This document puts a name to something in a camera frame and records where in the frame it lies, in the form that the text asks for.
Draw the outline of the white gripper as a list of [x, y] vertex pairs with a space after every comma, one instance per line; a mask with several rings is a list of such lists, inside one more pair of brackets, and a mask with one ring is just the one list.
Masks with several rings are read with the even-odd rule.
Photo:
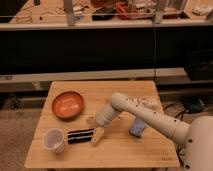
[[100, 110], [98, 110], [94, 116], [89, 116], [86, 121], [88, 124], [97, 124], [98, 126], [94, 129], [91, 144], [96, 145], [101, 137], [104, 135], [104, 128], [107, 126], [114, 118], [119, 115], [119, 111], [116, 110], [110, 103], [104, 105]]

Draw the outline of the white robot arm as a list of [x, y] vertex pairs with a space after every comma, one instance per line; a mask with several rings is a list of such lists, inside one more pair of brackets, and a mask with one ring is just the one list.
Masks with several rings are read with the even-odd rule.
[[201, 116], [190, 124], [134, 102], [123, 93], [113, 93], [96, 113], [91, 143], [97, 144], [104, 128], [120, 113], [133, 114], [153, 129], [185, 149], [182, 171], [213, 171], [213, 116]]

